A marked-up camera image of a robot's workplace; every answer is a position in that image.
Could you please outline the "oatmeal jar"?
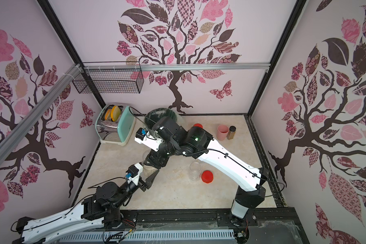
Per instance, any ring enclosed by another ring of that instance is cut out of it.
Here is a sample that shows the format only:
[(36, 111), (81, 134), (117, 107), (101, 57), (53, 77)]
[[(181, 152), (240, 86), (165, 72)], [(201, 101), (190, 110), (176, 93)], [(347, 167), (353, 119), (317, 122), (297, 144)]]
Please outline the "oatmeal jar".
[(201, 173), (202, 173), (202, 168), (200, 163), (198, 162), (193, 162), (190, 165), (190, 172), (189, 172), (189, 177), (192, 181), (197, 181), (200, 179), (201, 177)]

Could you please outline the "black trash bin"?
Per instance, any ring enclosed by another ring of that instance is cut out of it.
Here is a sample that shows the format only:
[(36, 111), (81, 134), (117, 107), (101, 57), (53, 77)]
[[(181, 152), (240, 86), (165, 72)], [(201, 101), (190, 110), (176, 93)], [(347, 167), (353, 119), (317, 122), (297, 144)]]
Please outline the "black trash bin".
[(146, 114), (144, 122), (145, 125), (151, 129), (159, 120), (164, 117), (169, 117), (173, 121), (178, 121), (177, 114), (169, 108), (157, 108)]

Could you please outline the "clear jar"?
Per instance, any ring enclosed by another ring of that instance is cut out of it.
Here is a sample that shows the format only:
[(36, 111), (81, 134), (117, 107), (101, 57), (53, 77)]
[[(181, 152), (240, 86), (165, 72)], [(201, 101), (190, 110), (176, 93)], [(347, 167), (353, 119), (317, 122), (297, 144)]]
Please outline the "clear jar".
[(157, 171), (157, 168), (154, 168), (154, 167), (148, 166), (148, 165), (143, 165), (143, 172), (141, 174), (141, 177), (144, 179), (147, 179), (149, 176), (151, 176), (156, 171)]

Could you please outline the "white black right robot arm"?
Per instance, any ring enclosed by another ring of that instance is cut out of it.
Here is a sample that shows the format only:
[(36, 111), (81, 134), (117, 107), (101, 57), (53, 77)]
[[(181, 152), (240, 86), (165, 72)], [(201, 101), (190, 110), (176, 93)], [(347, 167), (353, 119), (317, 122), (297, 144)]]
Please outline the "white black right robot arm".
[(263, 184), (269, 171), (255, 168), (224, 148), (210, 133), (200, 127), (185, 130), (170, 117), (163, 117), (152, 128), (140, 128), (135, 141), (151, 149), (145, 165), (160, 169), (171, 156), (192, 157), (207, 163), (238, 184), (231, 207), (235, 218), (243, 219), (250, 209), (256, 208), (265, 198)]

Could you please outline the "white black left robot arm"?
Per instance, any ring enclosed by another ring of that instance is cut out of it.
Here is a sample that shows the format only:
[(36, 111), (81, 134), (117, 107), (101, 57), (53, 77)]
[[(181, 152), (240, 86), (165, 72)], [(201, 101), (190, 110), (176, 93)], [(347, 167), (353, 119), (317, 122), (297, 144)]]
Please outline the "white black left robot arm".
[(14, 244), (52, 244), (64, 237), (108, 226), (120, 226), (123, 217), (121, 206), (128, 205), (132, 195), (138, 190), (148, 190), (159, 170), (155, 170), (146, 180), (141, 176), (138, 182), (126, 180), (121, 186), (106, 182), (97, 187), (96, 192), (75, 206), (48, 217), (33, 219), (22, 217), (16, 222), (16, 232), (20, 238)]

